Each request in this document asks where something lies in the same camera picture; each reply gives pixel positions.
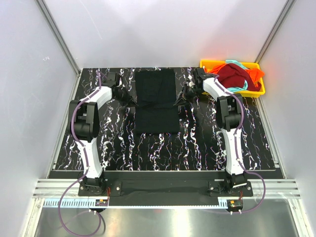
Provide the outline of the black t shirt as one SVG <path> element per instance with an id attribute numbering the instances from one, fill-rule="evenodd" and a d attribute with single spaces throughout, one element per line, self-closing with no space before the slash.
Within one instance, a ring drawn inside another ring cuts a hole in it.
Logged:
<path id="1" fill-rule="evenodd" d="M 180 130 L 173 69 L 135 73 L 137 134 L 177 133 Z"/>

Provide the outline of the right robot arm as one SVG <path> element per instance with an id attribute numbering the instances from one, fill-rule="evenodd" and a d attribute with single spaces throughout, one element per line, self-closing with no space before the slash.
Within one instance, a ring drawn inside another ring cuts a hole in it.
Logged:
<path id="1" fill-rule="evenodd" d="M 244 120 L 242 95 L 230 92 L 218 78 L 218 75 L 206 73 L 203 68 L 195 68 L 193 78 L 183 86 L 174 106 L 186 105 L 202 92 L 208 93 L 216 101 L 216 124 L 224 136 L 227 156 L 226 176 L 217 193 L 235 196 L 247 185 L 241 147 Z"/>

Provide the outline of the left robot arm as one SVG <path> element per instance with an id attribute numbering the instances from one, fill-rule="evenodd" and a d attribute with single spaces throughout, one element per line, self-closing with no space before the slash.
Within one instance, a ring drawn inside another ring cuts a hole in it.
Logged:
<path id="1" fill-rule="evenodd" d="M 109 72 L 105 75 L 99 72 L 98 87 L 84 98 L 69 103 L 67 129 L 83 160 L 83 175 L 78 178 L 81 196 L 101 196 L 110 192 L 96 142 L 100 131 L 99 109 L 113 99 L 125 107 L 137 106 L 118 73 Z"/>

